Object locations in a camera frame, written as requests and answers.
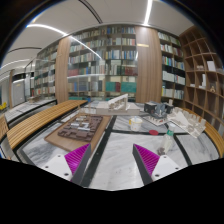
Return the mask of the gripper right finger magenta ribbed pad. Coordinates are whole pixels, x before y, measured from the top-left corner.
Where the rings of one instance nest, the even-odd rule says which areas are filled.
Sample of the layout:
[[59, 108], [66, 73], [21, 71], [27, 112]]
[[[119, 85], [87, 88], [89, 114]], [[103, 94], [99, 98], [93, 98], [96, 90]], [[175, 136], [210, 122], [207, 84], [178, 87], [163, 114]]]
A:
[[159, 156], [140, 145], [134, 144], [132, 153], [144, 185], [181, 170], [167, 155]]

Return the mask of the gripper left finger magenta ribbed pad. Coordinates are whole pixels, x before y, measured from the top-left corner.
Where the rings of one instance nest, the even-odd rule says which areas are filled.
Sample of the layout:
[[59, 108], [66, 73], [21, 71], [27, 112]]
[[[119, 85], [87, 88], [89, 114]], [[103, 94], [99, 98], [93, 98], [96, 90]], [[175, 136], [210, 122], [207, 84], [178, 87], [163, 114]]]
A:
[[57, 154], [42, 169], [79, 185], [91, 155], [91, 144], [83, 145], [66, 155]]

